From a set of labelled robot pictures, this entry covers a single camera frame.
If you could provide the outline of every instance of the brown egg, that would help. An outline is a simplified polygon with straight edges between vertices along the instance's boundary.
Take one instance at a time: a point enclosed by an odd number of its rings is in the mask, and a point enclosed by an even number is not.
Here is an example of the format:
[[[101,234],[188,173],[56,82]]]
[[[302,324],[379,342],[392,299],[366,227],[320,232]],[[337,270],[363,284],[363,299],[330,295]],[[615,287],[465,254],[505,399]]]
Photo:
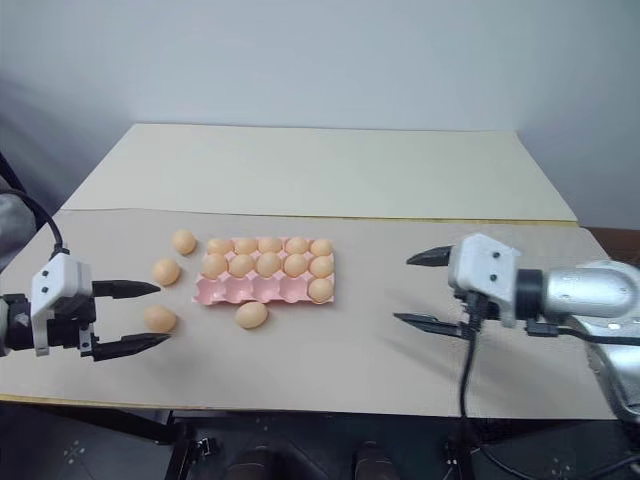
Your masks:
[[[233,242],[224,238],[212,238],[207,242],[207,253],[225,253],[233,250]]]
[[[294,253],[284,259],[284,273],[290,277],[298,277],[307,271],[309,262],[304,255],[300,253]]]
[[[171,237],[171,244],[182,255],[188,255],[196,248],[196,237],[189,230],[178,230]]]
[[[263,277],[270,277],[282,268],[282,260],[277,253],[267,252],[258,257],[256,272]]]
[[[229,273],[236,278],[242,278],[253,269],[253,258],[247,254],[234,257],[229,263]]]
[[[304,253],[309,249],[309,242],[302,237],[293,237],[287,240],[284,249],[287,253]]]
[[[316,257],[311,260],[309,271],[316,278],[325,278],[333,273],[333,260],[331,257]]]
[[[333,296],[333,283],[326,278],[316,278],[309,283],[307,293],[315,303],[324,303]]]
[[[255,252],[256,248],[258,248],[257,239],[239,238],[238,240],[235,241],[235,244],[233,246],[233,251],[238,254],[241,254],[241,253],[249,254],[249,253]]]
[[[153,265],[151,276],[160,285],[171,285],[180,277],[180,266],[172,258],[162,258]]]
[[[202,260],[202,275],[212,280],[227,271],[227,259],[220,253],[209,253]]]
[[[261,253],[278,253],[282,250],[282,240],[275,237],[262,237],[258,240],[258,250],[260,250]]]
[[[319,238],[311,243],[309,251],[311,251],[311,253],[313,253],[316,257],[331,255],[331,253],[333,253],[333,245],[331,245],[331,242],[329,240]]]
[[[242,328],[256,328],[262,325],[267,317],[269,311],[264,304],[260,302],[249,302],[242,305],[234,316],[234,320]]]
[[[162,305],[144,309],[144,323],[154,333],[168,333],[176,326],[176,314]]]

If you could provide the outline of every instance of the black cable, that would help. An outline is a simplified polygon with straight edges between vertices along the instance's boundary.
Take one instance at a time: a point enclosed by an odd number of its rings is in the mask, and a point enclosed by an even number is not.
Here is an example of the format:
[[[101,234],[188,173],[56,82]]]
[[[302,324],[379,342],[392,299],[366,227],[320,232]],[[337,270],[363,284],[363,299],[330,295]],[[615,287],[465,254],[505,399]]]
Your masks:
[[[460,418],[462,419],[462,425],[464,430],[471,438],[471,441],[478,447],[482,454],[487,457],[491,463],[493,463],[500,470],[513,475],[514,477],[521,478],[523,480],[536,480],[535,477],[527,475],[515,468],[510,467],[502,463],[501,460],[496,458],[491,451],[489,451],[480,440],[480,437],[475,432],[471,420],[467,416],[467,388],[469,386],[469,377],[471,376],[471,369],[473,368],[473,358],[476,353],[477,333],[471,331],[469,333],[469,347],[467,348],[467,356],[464,360],[464,368],[462,369],[462,377],[460,378],[460,390],[458,392],[458,403],[460,405]]]
[[[460,405],[460,418],[462,420],[462,424],[464,427],[464,431],[469,435],[471,441],[475,444],[476,447],[482,452],[482,454],[487,457],[487,459],[493,463],[500,470],[513,475],[514,477],[521,478],[523,480],[537,480],[536,477],[528,475],[520,470],[517,470],[509,465],[503,463],[499,458],[497,458],[485,445],[482,444],[480,436],[474,429],[471,420],[467,415],[467,389],[469,387],[469,377],[471,376],[471,370],[473,368],[473,359],[476,353],[476,344],[477,344],[477,332],[475,330],[471,330],[468,337],[469,347],[467,349],[467,356],[464,361],[464,367],[462,370],[462,376],[460,377],[460,390],[458,396],[458,403]],[[631,455],[627,458],[623,458],[618,462],[612,463],[610,465],[605,465],[604,467],[597,468],[592,470],[591,472],[586,473],[585,475],[581,475],[579,478],[582,480],[595,480],[598,478],[602,478],[605,475],[615,472],[620,468],[623,468],[631,463],[640,462],[640,454]]]
[[[58,225],[56,225],[55,220],[51,217],[51,215],[49,215],[49,213],[44,209],[42,205],[36,202],[25,192],[13,188],[0,189],[0,195],[15,195],[16,197],[19,197],[24,202],[24,204],[29,207],[29,210],[31,210],[34,215],[40,216],[49,225],[54,239],[53,254],[51,255],[52,257],[60,252],[69,253],[69,251],[64,248],[64,241],[62,240],[62,234],[60,233]]]
[[[601,335],[589,335],[588,333],[574,330],[573,328],[558,328],[558,335],[570,335],[589,343],[602,343],[605,345],[630,345],[640,347],[640,338],[636,337],[606,337]]]

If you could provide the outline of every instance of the floor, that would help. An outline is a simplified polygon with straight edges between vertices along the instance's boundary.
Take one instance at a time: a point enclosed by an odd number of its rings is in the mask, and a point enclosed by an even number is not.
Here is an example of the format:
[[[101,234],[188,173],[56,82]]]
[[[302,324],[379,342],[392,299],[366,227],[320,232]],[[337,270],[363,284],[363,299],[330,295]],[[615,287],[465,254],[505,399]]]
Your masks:
[[[147,417],[161,412],[144,412]],[[297,480],[349,480],[351,455],[365,440],[388,452],[403,480],[451,479],[443,445],[454,419],[384,415],[219,414],[191,419],[197,438],[223,445],[191,470],[192,480],[222,479],[240,452],[260,445],[278,451]],[[544,478],[580,473],[622,458],[628,440],[616,422],[587,422],[546,430],[494,446],[500,458]],[[163,479],[171,448],[31,407],[0,405],[0,479]],[[479,479],[510,478],[473,455]],[[631,469],[607,477],[639,478]]]

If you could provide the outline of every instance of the pink egg carton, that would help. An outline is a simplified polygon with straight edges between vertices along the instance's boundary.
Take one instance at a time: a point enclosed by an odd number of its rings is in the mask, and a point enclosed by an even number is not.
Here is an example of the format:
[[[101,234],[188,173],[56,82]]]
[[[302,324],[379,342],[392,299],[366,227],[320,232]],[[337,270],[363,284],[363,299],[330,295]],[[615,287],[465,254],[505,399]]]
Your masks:
[[[284,263],[284,259],[289,256],[284,250],[284,246],[287,240],[289,240],[289,237],[279,238],[282,240],[282,250],[278,252],[278,256]],[[231,240],[235,243],[238,239],[232,238]],[[305,238],[305,240],[307,240],[309,245],[311,245],[313,241],[313,239],[310,238]],[[256,250],[250,255],[254,261],[256,261],[262,254]],[[303,255],[309,263],[311,263],[311,260],[314,258],[314,255],[308,250]],[[231,262],[236,256],[237,254],[233,250],[225,254],[227,262]],[[333,253],[328,256],[333,261]],[[335,274],[332,273],[326,277],[326,279],[331,281],[335,291],[334,277]],[[261,276],[255,270],[251,270],[242,278],[236,278],[229,272],[223,272],[215,280],[204,277],[199,273],[196,280],[198,293],[193,297],[193,300],[201,305],[215,305],[221,302],[238,304],[245,301],[267,303],[274,300],[282,300],[287,303],[313,302],[307,293],[307,287],[314,279],[315,277],[309,270],[295,278],[289,277],[282,269],[278,270],[269,278]],[[333,302],[333,296],[322,303],[330,302]]]

